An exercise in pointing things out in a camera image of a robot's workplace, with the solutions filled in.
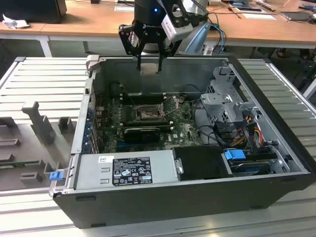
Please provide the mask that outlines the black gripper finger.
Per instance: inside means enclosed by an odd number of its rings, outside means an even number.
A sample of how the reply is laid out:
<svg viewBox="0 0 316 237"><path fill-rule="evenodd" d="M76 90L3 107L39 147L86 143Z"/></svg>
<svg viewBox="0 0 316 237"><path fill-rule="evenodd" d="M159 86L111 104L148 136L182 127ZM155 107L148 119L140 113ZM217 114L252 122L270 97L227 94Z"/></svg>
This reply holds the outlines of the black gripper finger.
<svg viewBox="0 0 316 237"><path fill-rule="evenodd" d="M168 47L165 47L163 42L158 43L158 51L159 51L158 72L161 72L162 70L163 59L174 56L181 42L182 40L172 42Z"/></svg>
<svg viewBox="0 0 316 237"><path fill-rule="evenodd" d="M141 53L146 44L146 32L141 29L140 24L120 25L118 29L120 40L123 44L127 55L137 58L137 70L141 70ZM138 38L137 44L134 46L130 38L135 35Z"/></svg>

